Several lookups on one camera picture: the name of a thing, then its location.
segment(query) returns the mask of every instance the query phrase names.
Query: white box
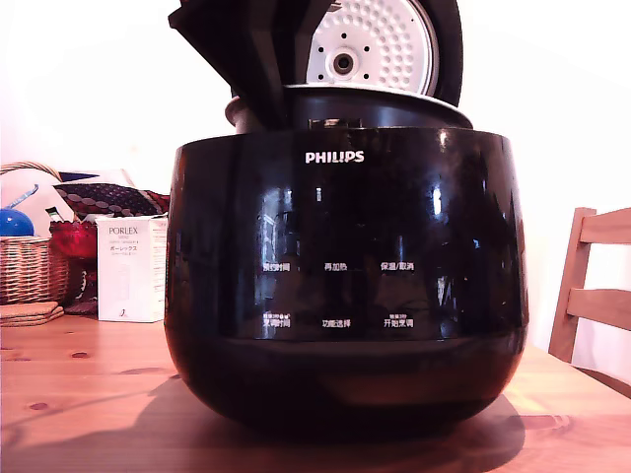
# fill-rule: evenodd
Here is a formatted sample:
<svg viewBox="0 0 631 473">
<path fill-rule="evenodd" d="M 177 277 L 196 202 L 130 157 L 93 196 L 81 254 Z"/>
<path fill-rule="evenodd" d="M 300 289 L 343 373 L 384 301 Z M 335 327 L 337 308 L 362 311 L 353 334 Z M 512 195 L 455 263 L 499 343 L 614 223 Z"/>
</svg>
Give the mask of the white box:
<svg viewBox="0 0 631 473">
<path fill-rule="evenodd" d="M 166 216 L 98 218 L 99 320 L 165 318 Z"/>
</svg>

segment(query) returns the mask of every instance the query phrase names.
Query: wooden table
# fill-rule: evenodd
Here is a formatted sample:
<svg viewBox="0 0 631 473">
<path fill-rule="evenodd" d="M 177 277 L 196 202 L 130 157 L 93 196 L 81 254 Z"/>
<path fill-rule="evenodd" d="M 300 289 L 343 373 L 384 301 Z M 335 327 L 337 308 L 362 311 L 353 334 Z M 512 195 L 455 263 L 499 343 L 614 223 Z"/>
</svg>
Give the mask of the wooden table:
<svg viewBox="0 0 631 473">
<path fill-rule="evenodd" d="M 66 315 L 2 330 L 2 472 L 631 471 L 631 400 L 534 348 L 505 395 L 453 433 L 283 443 L 203 406 L 162 323 Z"/>
</svg>

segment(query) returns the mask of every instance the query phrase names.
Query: wooden chair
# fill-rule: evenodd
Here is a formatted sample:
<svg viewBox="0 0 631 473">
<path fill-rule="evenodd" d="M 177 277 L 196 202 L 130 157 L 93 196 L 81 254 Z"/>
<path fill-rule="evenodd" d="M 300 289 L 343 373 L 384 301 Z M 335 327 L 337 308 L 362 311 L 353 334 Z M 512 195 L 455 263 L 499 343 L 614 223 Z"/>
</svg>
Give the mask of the wooden chair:
<svg viewBox="0 0 631 473">
<path fill-rule="evenodd" d="M 631 292 L 584 289 L 592 243 L 631 244 L 631 208 L 600 215 L 594 209 L 575 210 L 548 350 L 566 363 L 572 362 L 579 318 L 631 330 Z M 628 384 L 604 373 L 581 371 L 631 398 Z"/>
</svg>

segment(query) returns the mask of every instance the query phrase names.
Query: white inner lid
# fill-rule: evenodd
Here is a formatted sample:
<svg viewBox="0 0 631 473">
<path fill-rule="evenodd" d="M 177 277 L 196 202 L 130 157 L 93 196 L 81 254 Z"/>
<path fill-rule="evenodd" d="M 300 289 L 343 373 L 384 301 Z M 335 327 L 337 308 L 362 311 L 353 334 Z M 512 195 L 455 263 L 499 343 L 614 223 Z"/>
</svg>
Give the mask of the white inner lid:
<svg viewBox="0 0 631 473">
<path fill-rule="evenodd" d="M 438 45 L 416 0 L 338 0 L 315 30 L 308 84 L 355 84 L 431 96 Z"/>
</svg>

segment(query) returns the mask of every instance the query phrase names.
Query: patterned fabric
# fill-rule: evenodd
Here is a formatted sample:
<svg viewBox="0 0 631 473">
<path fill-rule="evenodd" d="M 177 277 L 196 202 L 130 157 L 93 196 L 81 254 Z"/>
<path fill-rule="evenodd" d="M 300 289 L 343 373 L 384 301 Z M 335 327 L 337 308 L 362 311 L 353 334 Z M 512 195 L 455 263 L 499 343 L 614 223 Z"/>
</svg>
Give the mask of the patterned fabric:
<svg viewBox="0 0 631 473">
<path fill-rule="evenodd" d="M 81 220 L 90 214 L 115 217 L 162 215 L 170 197 L 117 184 L 57 184 L 59 195 Z"/>
</svg>

